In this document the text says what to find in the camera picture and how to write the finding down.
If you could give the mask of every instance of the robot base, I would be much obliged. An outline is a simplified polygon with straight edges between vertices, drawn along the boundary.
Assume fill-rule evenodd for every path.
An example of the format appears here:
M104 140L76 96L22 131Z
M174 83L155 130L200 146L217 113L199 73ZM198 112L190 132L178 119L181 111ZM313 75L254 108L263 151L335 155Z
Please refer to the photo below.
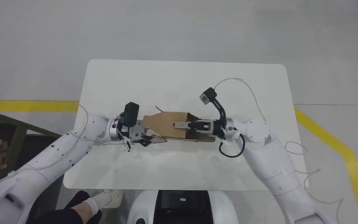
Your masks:
M221 191L145 190L134 201L127 224L239 224L233 203Z

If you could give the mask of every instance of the white sneaker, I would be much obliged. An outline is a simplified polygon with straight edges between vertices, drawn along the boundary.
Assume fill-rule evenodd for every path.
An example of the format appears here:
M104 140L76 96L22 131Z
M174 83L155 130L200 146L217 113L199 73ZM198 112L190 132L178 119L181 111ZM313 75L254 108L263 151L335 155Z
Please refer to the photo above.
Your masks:
M103 208L118 208L123 199L123 191L122 190L103 190L104 192L108 192L111 194L110 202L104 206Z

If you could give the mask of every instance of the person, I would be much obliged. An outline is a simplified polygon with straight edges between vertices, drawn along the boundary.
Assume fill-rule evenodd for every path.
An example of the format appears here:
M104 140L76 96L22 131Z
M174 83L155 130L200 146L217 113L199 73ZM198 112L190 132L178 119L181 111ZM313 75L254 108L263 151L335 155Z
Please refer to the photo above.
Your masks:
M101 210L118 208L122 198L122 190L103 190L93 197L80 190L64 209L48 211L33 224L99 224Z

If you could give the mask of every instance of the yellow floor line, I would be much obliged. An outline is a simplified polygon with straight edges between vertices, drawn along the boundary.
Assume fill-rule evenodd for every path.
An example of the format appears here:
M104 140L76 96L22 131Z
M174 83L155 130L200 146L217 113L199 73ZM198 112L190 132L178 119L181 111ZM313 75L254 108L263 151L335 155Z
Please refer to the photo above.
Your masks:
M0 101L0 112L61 112L69 104L78 101ZM66 112L77 112L77 106L70 106ZM319 126L315 121L295 108L297 121L342 156L358 203L358 162L352 149Z
M78 101L0 101L0 111L6 112L60 112L69 105ZM66 112L77 112L77 106L69 106Z
M338 138L319 126L314 120L306 116L299 109L295 108L297 121L316 137L322 140L330 148L342 156L346 169L351 180L354 195L358 203L358 161L352 149L346 146Z

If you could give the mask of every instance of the table top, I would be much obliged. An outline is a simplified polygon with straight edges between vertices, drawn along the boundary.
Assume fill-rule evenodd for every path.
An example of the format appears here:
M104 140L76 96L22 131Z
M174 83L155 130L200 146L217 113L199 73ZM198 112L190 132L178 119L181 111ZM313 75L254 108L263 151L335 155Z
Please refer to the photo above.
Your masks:
M132 101L139 104L138 119L159 111L190 112L200 118L218 119L212 104L199 96L225 78L244 79L256 95L271 131L282 141L300 143L298 126L284 66L213 62L164 62L91 60L87 66L80 104L89 113L119 115ZM227 116L244 122L261 118L253 96L243 83L230 80L216 88ZM76 125L85 113L77 113ZM267 190L243 156L226 158L215 143L168 141L130 152L124 146L96 146L65 173L67 188L81 189L182 189ZM290 151L302 153L291 144ZM236 154L233 145L227 153ZM297 170L306 172L302 155L291 155ZM303 183L306 174L297 174Z

